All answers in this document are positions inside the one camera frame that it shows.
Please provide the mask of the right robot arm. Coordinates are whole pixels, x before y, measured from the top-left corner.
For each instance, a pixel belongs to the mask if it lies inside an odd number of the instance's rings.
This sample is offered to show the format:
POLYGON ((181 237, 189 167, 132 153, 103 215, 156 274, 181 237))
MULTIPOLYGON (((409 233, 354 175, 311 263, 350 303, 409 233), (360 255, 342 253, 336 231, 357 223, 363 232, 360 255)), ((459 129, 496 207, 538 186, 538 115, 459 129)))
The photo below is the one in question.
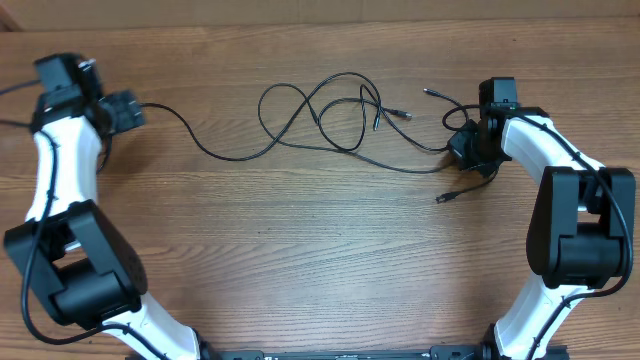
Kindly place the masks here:
POLYGON ((476 347, 451 359, 565 359, 549 342, 581 301, 618 292, 633 269, 636 181, 584 155, 550 115, 518 101, 512 77, 479 85, 480 119, 456 128, 447 149, 462 171, 496 176, 520 163, 538 186, 526 237, 531 273, 511 308, 476 347))

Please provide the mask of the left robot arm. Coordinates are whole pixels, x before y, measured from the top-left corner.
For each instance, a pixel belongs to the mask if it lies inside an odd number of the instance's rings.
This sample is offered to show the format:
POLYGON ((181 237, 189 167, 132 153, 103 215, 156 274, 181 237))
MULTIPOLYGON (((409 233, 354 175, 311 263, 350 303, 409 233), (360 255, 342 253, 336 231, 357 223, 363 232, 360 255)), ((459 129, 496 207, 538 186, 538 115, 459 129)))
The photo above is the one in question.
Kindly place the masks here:
POLYGON ((44 88, 30 130, 37 184, 4 248, 22 275, 21 313, 33 337, 66 345, 109 334, 142 359, 213 359, 191 327, 149 293, 143 264, 97 205, 98 161, 113 135, 144 124, 129 91, 104 94, 95 63, 74 53, 34 63, 44 88))

